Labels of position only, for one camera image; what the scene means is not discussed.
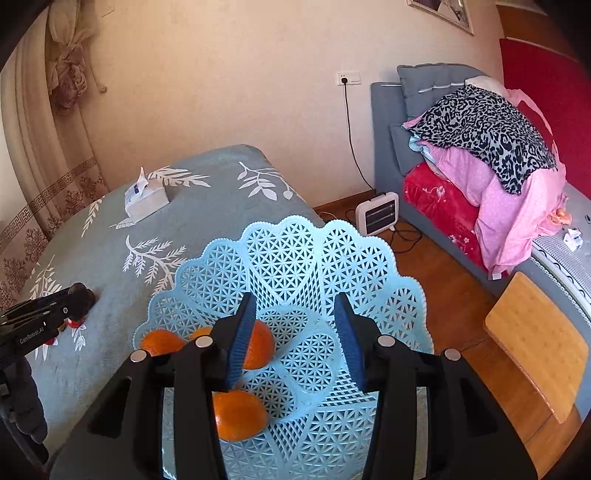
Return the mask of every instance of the orange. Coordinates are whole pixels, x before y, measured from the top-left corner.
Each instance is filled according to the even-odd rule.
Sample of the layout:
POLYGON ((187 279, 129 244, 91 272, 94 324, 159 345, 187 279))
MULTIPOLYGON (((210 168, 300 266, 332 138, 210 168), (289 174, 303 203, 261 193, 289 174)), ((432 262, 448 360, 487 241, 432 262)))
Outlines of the orange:
POLYGON ((213 327, 198 328, 189 336, 189 342, 192 342, 193 340, 197 339, 197 337, 201 337, 203 335, 209 335, 212 332, 212 328, 213 327))
POLYGON ((268 364, 275 354, 275 337, 267 324, 259 319, 252 329, 251 341, 248 343, 246 357, 242 368, 257 370, 268 364))
POLYGON ((269 423, 263 402, 252 393, 232 390, 213 394, 217 435, 227 442, 241 442, 254 437, 269 423))
POLYGON ((158 356, 177 352, 184 344, 184 340, 170 330, 152 330, 146 333, 139 347, 151 356, 158 356))

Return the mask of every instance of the wall baseboard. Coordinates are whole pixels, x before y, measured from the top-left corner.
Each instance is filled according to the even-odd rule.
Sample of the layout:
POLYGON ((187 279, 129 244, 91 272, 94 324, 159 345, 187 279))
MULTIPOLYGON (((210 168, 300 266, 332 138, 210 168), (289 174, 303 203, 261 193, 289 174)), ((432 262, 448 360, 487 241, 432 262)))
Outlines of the wall baseboard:
POLYGON ((363 202, 367 202, 368 200, 375 197, 375 190, 368 190, 367 192, 357 193, 355 195, 351 195, 349 197, 345 197, 344 199, 335 200, 334 202, 325 203, 323 205, 319 205, 318 207, 314 207, 314 211, 316 213, 319 212, 330 212, 333 213, 334 210, 339 210, 343 207, 350 207, 351 205, 358 205, 363 202))

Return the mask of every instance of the wall outlet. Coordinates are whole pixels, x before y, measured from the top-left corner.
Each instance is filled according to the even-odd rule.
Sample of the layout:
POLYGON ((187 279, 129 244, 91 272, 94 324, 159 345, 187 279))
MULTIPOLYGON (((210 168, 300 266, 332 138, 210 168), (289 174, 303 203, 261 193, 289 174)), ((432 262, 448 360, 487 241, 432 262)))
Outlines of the wall outlet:
POLYGON ((359 72, 339 72, 336 74, 336 84, 344 85, 343 79, 347 78, 347 85, 361 85, 361 74, 359 72))

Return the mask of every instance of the tissue box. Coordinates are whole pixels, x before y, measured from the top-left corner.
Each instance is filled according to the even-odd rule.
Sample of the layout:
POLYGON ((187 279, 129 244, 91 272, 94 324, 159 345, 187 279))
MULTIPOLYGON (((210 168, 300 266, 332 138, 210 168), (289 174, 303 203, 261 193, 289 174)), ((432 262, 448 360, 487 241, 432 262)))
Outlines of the tissue box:
POLYGON ((138 223, 148 215, 152 215, 156 210, 160 210, 163 206, 169 204, 162 180, 149 180, 148 184, 139 193, 135 192, 135 186, 136 184, 133 184, 125 192, 125 211, 134 223, 138 223))

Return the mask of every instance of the curtain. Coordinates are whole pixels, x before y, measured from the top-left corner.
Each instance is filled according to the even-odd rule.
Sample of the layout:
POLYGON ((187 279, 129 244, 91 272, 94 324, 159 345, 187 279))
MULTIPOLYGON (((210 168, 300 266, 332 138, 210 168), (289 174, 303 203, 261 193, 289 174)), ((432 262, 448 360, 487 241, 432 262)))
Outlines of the curtain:
POLYGON ((65 102, 66 111, 60 101, 50 101, 50 91, 53 98, 56 89, 51 85, 52 69, 59 83, 72 80, 78 92, 80 81, 85 81, 84 61, 76 64, 69 59, 72 51, 81 48, 76 42, 88 36, 88 30, 77 30, 79 14, 79 0, 52 4, 23 36, 0 77, 4 133, 26 201, 0 233, 0 310, 19 300, 32 268, 58 228, 108 192, 77 98, 65 102), (58 15, 51 13, 54 7, 58 15), (50 56, 55 51, 58 58, 46 58, 46 52, 50 56))

